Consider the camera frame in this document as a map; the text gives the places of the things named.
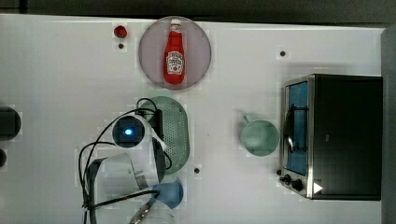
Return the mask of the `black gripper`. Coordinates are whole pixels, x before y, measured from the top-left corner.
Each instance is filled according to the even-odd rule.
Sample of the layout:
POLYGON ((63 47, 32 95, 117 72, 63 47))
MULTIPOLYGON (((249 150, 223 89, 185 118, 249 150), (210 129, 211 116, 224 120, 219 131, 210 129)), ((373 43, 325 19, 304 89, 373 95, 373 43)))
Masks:
POLYGON ((154 156, 156 161, 156 170, 158 179, 160 182, 163 181, 166 172, 166 158, 164 153, 163 142, 163 112, 158 109, 154 112, 152 117, 148 120, 148 123, 157 134, 158 139, 152 138, 154 146, 154 156))

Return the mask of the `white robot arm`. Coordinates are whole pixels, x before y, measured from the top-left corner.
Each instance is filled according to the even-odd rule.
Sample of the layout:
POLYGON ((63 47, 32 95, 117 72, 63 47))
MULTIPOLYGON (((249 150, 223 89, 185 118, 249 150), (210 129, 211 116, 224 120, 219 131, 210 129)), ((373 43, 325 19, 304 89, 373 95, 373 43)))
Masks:
POLYGON ((97 159, 85 169, 88 193, 85 207, 91 224, 116 219, 104 208, 134 197, 151 194, 172 167, 163 141, 163 113, 157 108, 137 108, 112 121, 111 146, 120 154, 97 159))

